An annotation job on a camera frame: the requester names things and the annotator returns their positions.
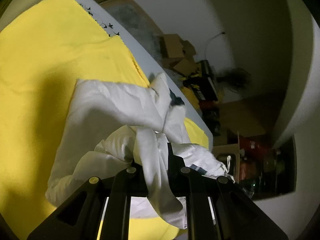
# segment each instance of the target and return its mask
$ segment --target yellow blanket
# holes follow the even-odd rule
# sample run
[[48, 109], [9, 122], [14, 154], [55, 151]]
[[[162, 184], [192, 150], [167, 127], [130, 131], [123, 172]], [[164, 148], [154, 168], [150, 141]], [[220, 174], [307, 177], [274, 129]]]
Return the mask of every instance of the yellow blanket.
[[[74, 0], [43, 0], [0, 33], [0, 212], [20, 239], [55, 209], [44, 192], [77, 78], [149, 85], [120, 37]], [[191, 142], [208, 146], [185, 124]], [[178, 229], [157, 218], [131, 220], [129, 231], [172, 239]]]

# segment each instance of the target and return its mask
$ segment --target cardboard box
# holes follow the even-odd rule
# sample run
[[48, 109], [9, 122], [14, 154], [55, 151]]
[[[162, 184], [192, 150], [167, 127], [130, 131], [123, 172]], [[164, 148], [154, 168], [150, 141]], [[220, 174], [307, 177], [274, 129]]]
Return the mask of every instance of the cardboard box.
[[194, 56], [196, 53], [195, 48], [192, 46], [192, 44], [189, 41], [183, 41], [180, 40], [182, 46], [183, 46], [183, 53], [185, 55]]
[[181, 60], [183, 60], [183, 57], [174, 57], [174, 58], [163, 58], [162, 59], [162, 66], [167, 69], [173, 69], [175, 65], [177, 65]]
[[173, 69], [176, 72], [188, 77], [192, 73], [195, 73], [198, 68], [197, 68], [196, 64], [194, 64], [194, 63], [190, 62], [189, 60], [187, 60], [186, 58], [184, 58], [180, 62], [178, 62], [178, 64], [175, 65], [173, 67]]
[[168, 58], [184, 57], [183, 45], [181, 44], [179, 35], [165, 34], [163, 35], [163, 39]]
[[177, 34], [164, 34], [160, 44], [164, 68], [186, 77], [197, 71], [198, 67], [193, 59], [196, 50], [189, 41], [182, 40]]

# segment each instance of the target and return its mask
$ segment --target black printed pattern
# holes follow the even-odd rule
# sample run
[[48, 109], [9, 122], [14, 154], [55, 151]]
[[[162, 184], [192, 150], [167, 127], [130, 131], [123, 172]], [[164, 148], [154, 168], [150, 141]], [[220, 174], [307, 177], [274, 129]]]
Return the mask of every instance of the black printed pattern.
[[79, 3], [79, 5], [106, 31], [106, 33], [109, 35], [109, 37], [111, 37], [111, 35], [118, 35], [120, 36], [120, 33], [119, 32], [114, 32], [112, 30], [112, 32], [108, 32], [108, 29], [113, 29], [113, 24], [109, 23], [108, 25], [101, 22], [99, 23], [97, 19], [95, 19], [95, 16], [94, 16], [94, 12], [91, 10], [91, 7], [86, 7], [84, 4], [82, 3]]

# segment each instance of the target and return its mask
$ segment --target white towel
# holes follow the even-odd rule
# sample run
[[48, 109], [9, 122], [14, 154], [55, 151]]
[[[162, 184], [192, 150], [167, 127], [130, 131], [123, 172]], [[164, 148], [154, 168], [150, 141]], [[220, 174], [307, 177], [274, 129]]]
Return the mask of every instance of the white towel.
[[185, 107], [170, 103], [164, 74], [149, 88], [79, 80], [48, 181], [47, 199], [59, 206], [90, 177], [115, 176], [134, 159], [143, 166], [148, 200], [133, 197], [130, 217], [159, 215], [186, 228], [185, 199], [175, 198], [168, 183], [167, 142], [186, 166], [201, 168], [206, 176], [224, 175], [226, 169], [207, 149], [190, 143], [183, 123]]

